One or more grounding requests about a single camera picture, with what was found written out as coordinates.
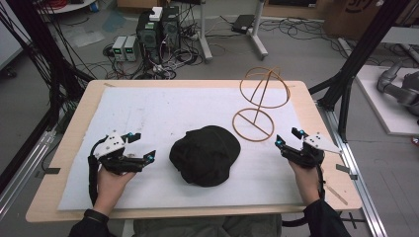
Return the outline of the white round table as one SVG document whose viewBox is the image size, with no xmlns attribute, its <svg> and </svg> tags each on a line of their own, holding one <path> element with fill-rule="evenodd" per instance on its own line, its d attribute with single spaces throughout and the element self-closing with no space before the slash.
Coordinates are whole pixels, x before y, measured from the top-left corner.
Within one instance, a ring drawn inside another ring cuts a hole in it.
<svg viewBox="0 0 419 237">
<path fill-rule="evenodd" d="M 42 14 L 68 13 L 90 6 L 96 0 L 41 0 L 36 9 Z"/>
</svg>

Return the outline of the wire hat stand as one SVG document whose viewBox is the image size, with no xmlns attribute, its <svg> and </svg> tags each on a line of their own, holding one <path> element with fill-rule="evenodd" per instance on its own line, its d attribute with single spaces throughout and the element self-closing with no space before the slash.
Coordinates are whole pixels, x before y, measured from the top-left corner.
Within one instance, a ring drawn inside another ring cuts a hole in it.
<svg viewBox="0 0 419 237">
<path fill-rule="evenodd" d="M 268 98 L 269 89 L 276 83 L 285 91 L 284 99 L 276 104 L 267 105 L 264 101 Z M 250 107 L 234 114 L 231 121 L 233 130 L 239 137 L 250 142 L 268 140 L 275 132 L 275 122 L 267 110 L 284 107 L 291 100 L 291 90 L 281 77 L 281 69 L 262 66 L 249 69 L 239 82 L 239 92 Z"/>
</svg>

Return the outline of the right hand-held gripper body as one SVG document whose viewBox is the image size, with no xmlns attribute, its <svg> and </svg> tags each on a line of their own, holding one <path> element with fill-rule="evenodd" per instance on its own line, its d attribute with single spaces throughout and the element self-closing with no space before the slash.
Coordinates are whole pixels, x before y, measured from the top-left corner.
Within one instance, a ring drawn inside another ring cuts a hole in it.
<svg viewBox="0 0 419 237">
<path fill-rule="evenodd" d="M 301 139 L 302 147 L 295 149 L 290 147 L 286 150 L 286 158 L 296 163 L 301 168 L 309 169 L 320 166 L 324 159 L 324 152 L 340 154 L 342 150 L 338 148 L 330 139 L 317 132 Z"/>
</svg>

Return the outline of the black computer tower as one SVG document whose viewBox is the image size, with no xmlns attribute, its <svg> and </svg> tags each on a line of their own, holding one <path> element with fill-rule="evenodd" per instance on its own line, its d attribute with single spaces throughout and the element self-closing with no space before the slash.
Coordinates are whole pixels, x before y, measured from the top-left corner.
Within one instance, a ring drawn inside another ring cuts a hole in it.
<svg viewBox="0 0 419 237">
<path fill-rule="evenodd" d="M 164 7 L 161 23 L 166 46 L 170 49 L 178 49 L 180 47 L 179 7 Z"/>
<path fill-rule="evenodd" d="M 159 45 L 162 40 L 162 30 L 159 21 L 151 21 L 152 11 L 145 11 L 138 17 L 136 35 L 139 41 L 143 59 L 160 63 Z"/>
</svg>

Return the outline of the black frame post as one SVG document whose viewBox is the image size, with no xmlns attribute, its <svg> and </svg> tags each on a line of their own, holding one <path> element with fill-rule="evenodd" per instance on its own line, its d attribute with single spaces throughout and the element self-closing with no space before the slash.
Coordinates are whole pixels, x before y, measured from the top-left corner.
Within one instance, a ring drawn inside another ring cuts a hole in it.
<svg viewBox="0 0 419 237">
<path fill-rule="evenodd" d="M 0 22 L 23 48 L 49 89 L 49 109 L 0 174 L 0 194 L 11 184 L 35 141 L 46 129 L 52 128 L 58 122 L 58 112 L 62 106 L 79 102 L 87 83 L 94 80 L 94 77 L 79 70 L 74 62 L 69 62 L 64 57 L 41 15 L 46 7 L 41 6 L 39 0 L 5 1 L 25 30 L 24 35 L 28 37 L 29 42 L 25 42 L 17 33 L 19 27 L 1 8 Z"/>
<path fill-rule="evenodd" d="M 333 77 L 308 89 L 310 95 L 326 89 L 325 95 L 317 101 L 317 104 L 327 112 L 333 112 L 336 103 L 341 100 L 337 133 L 344 142 L 347 142 L 352 84 L 367 59 L 411 1 L 384 0 L 342 68 Z"/>
</svg>

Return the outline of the white table mat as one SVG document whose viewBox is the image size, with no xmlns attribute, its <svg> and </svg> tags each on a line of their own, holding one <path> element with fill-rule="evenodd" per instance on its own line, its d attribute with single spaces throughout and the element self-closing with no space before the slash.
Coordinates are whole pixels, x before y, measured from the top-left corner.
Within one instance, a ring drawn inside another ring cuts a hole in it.
<svg viewBox="0 0 419 237">
<path fill-rule="evenodd" d="M 273 105 L 284 99 L 285 91 L 270 88 L 264 101 Z M 293 103 L 267 110 L 275 122 L 275 137 L 250 142 L 239 137 L 231 121 L 234 114 L 250 107 L 239 88 L 108 88 L 86 129 L 74 158 L 59 209 L 90 207 L 87 157 L 97 141 L 112 131 L 140 133 L 141 138 L 126 146 L 136 157 L 155 150 L 155 161 L 126 186 L 120 208 L 215 207 L 262 204 L 299 204 L 293 171 L 276 147 L 276 136 L 299 148 L 292 134 L 299 125 Z M 169 160 L 172 145 L 186 132 L 206 125 L 218 125 L 233 133 L 241 151 L 230 169 L 229 178 L 212 188 L 188 184 Z"/>
</svg>

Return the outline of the black flat box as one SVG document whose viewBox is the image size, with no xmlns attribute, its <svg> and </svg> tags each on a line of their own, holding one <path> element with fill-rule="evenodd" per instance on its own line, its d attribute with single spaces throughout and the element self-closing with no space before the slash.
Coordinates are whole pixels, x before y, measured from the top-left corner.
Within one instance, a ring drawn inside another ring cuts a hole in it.
<svg viewBox="0 0 419 237">
<path fill-rule="evenodd" d="M 231 30 L 236 33 L 246 34 L 254 21 L 253 15 L 239 15 L 233 23 Z"/>
</svg>

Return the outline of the white box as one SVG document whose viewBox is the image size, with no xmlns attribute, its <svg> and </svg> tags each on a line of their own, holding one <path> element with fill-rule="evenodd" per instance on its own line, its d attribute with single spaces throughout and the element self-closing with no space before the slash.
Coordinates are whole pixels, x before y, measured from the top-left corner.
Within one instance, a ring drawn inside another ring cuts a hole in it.
<svg viewBox="0 0 419 237">
<path fill-rule="evenodd" d="M 159 22 L 161 20 L 162 13 L 163 13 L 162 7 L 153 7 L 151 9 L 151 14 L 149 15 L 149 20 L 151 22 Z"/>
</svg>

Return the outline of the black hat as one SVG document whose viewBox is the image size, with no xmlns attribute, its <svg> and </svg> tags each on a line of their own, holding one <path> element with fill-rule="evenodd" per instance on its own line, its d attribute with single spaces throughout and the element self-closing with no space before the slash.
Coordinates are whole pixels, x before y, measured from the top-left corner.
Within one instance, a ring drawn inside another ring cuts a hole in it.
<svg viewBox="0 0 419 237">
<path fill-rule="evenodd" d="M 190 130 L 171 147 L 169 159 L 188 184 L 215 187 L 224 183 L 241 145 L 227 129 L 208 125 Z"/>
</svg>

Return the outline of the cardboard box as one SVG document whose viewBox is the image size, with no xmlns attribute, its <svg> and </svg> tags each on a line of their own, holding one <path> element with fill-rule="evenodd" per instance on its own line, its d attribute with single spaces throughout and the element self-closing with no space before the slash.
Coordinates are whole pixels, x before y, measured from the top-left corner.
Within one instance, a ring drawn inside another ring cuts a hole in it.
<svg viewBox="0 0 419 237">
<path fill-rule="evenodd" d="M 329 38 L 361 40 L 382 38 L 406 18 L 419 19 L 419 0 L 334 0 L 323 31 Z"/>
</svg>

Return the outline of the white panel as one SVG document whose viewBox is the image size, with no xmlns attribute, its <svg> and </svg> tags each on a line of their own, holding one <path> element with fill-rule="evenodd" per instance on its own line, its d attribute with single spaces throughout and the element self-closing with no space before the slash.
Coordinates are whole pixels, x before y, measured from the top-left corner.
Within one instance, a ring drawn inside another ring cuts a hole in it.
<svg viewBox="0 0 419 237">
<path fill-rule="evenodd" d="M 12 23 L 15 31 L 21 26 L 6 0 L 0 0 L 0 15 L 3 15 L 8 23 Z M 21 45 L 0 21 L 0 70 L 5 68 L 21 51 Z"/>
</svg>

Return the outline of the aluminium rail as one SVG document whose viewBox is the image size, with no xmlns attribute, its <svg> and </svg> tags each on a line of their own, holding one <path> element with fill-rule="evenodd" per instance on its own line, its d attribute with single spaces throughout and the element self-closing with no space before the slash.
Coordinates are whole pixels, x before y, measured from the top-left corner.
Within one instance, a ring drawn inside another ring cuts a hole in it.
<svg viewBox="0 0 419 237">
<path fill-rule="evenodd" d="M 377 209 L 373 199 L 368 191 L 367 185 L 364 182 L 361 171 L 356 162 L 355 156 L 350 148 L 350 145 L 338 133 L 338 118 L 334 112 L 328 112 L 325 109 L 317 107 L 323 121 L 333 139 L 335 144 L 342 149 L 342 161 L 349 169 L 349 175 L 355 186 L 355 189 L 361 199 L 361 213 L 368 226 L 372 237 L 387 237 L 387 233 L 382 224 L 382 221 L 377 213 Z"/>
<path fill-rule="evenodd" d="M 11 182 L 6 186 L 5 191 L 0 195 L 0 221 L 7 215 L 30 177 L 41 164 L 42 159 L 46 157 L 46 153 L 50 150 L 55 138 L 55 131 L 45 131 L 35 144 L 31 146 L 29 153 L 24 158 L 23 164 L 12 177 Z"/>
</svg>

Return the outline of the tan tape strip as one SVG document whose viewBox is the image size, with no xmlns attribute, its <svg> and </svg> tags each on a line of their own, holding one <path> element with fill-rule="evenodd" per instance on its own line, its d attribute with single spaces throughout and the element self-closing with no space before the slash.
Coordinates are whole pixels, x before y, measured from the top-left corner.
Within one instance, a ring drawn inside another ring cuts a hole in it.
<svg viewBox="0 0 419 237">
<path fill-rule="evenodd" d="M 348 202 L 341 195 L 339 195 L 332 187 L 328 186 L 327 184 L 325 185 L 325 187 L 333 196 L 335 196 L 345 205 L 348 205 Z"/>
</svg>

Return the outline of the grey power supply unit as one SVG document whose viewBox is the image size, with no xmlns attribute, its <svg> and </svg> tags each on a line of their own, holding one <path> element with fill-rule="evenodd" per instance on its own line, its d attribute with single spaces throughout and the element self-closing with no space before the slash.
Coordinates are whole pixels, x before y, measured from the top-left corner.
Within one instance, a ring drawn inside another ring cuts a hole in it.
<svg viewBox="0 0 419 237">
<path fill-rule="evenodd" d="M 112 51 L 116 61 L 126 61 L 125 53 L 126 37 L 117 37 L 113 46 Z"/>
<path fill-rule="evenodd" d="M 126 60 L 134 62 L 138 58 L 139 43 L 136 36 L 128 36 L 125 42 Z"/>
</svg>

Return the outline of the person's right hand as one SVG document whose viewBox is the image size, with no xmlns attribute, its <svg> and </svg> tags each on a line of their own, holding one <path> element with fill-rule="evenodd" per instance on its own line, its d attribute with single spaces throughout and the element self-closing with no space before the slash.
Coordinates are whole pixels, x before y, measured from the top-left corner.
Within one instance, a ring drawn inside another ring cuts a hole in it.
<svg viewBox="0 0 419 237">
<path fill-rule="evenodd" d="M 294 178 L 299 194 L 305 205 L 310 205 L 320 199 L 318 171 L 315 168 L 304 169 L 296 163 L 289 162 L 294 172 Z"/>
</svg>

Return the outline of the white board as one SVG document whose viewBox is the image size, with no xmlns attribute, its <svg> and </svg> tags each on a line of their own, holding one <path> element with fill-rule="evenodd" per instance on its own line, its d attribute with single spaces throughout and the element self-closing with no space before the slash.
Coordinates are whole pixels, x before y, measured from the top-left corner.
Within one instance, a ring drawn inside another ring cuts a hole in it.
<svg viewBox="0 0 419 237">
<path fill-rule="evenodd" d="M 357 75 L 363 93 L 366 95 L 378 120 L 387 134 L 419 136 L 418 117 L 410 114 L 396 99 L 377 89 L 378 77 L 387 70 L 386 66 L 365 65 Z"/>
</svg>

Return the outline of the person's left hand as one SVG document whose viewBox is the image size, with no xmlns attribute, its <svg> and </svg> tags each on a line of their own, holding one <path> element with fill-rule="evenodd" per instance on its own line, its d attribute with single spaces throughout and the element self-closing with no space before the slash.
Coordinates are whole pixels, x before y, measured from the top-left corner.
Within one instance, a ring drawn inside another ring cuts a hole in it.
<svg viewBox="0 0 419 237">
<path fill-rule="evenodd" d="M 93 209 L 109 216 L 122 196 L 127 183 L 134 176 L 135 173 L 116 175 L 106 169 L 101 169 L 98 173 L 98 197 Z"/>
</svg>

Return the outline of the white desk leg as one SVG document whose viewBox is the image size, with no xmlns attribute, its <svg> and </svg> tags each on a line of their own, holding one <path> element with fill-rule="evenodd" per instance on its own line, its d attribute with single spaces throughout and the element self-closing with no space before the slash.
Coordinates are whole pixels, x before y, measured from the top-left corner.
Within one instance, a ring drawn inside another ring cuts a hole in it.
<svg viewBox="0 0 419 237">
<path fill-rule="evenodd" d="M 265 0 L 257 0 L 254 26 L 252 29 L 248 31 L 250 39 L 253 42 L 256 52 L 259 55 L 261 60 L 263 60 L 268 55 L 267 49 L 265 48 L 265 46 L 263 45 L 262 41 L 259 38 L 259 27 L 261 23 L 261 17 L 262 17 L 264 5 L 265 5 Z"/>
<path fill-rule="evenodd" d="M 200 0 L 200 31 L 198 33 L 205 63 L 212 60 L 212 53 L 206 38 L 206 0 Z"/>
</svg>

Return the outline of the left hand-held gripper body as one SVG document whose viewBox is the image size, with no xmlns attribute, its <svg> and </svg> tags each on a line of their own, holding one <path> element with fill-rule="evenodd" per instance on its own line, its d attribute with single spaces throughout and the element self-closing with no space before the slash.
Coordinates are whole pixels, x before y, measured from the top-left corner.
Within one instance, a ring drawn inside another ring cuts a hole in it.
<svg viewBox="0 0 419 237">
<path fill-rule="evenodd" d="M 144 163 L 140 158 L 124 155 L 126 145 L 116 130 L 101 139 L 94 147 L 94 157 L 114 174 L 120 175 L 126 172 L 141 172 Z"/>
</svg>

